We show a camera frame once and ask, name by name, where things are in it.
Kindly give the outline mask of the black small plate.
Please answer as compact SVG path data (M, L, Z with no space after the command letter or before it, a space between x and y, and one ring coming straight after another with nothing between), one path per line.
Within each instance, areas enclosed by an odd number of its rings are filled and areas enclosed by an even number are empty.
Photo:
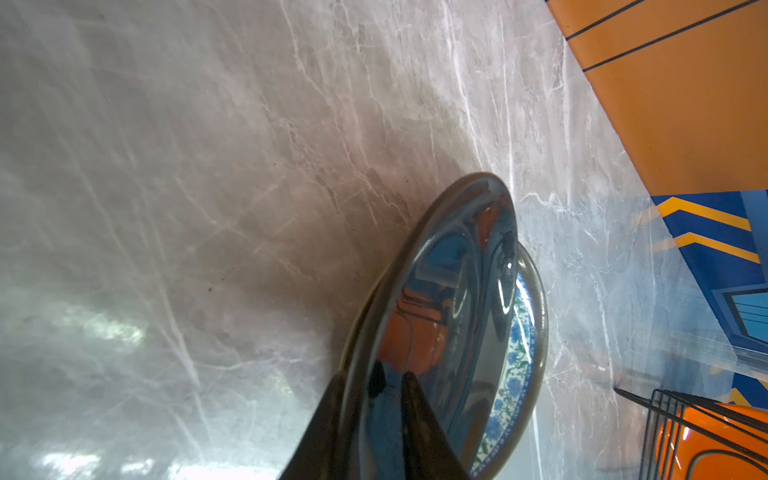
M506 185L490 173L460 178L400 247L348 349L339 478L404 477L405 377L418 383L446 459L473 463L506 358L517 274Z

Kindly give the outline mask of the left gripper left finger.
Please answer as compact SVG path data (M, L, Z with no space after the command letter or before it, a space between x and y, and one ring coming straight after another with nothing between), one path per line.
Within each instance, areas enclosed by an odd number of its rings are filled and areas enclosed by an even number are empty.
M346 373L330 380L309 424L280 480L333 478L333 454L341 414Z

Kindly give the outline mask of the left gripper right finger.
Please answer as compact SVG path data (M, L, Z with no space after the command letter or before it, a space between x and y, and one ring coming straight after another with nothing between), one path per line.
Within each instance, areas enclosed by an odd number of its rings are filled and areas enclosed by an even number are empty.
M401 418L406 479L469 479L412 372L402 377Z

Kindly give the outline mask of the black wire dish rack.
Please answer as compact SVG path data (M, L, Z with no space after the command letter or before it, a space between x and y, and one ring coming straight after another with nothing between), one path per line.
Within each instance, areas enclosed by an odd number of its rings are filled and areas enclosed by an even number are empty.
M767 411L656 389L616 393L648 412L641 479L765 479Z

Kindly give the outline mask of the grey-green patterned small plate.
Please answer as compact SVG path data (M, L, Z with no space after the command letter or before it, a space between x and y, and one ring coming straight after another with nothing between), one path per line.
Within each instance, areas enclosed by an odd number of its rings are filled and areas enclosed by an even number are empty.
M531 419L543 384L548 354L549 312L539 271L518 246L518 276L507 356L479 450L473 479L493 479L502 470Z

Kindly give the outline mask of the orange small plate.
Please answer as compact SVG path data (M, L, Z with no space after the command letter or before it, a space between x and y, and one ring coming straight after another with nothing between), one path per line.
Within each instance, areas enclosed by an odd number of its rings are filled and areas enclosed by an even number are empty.
M728 412L686 408L655 433L653 479L765 479L767 412L724 404Z

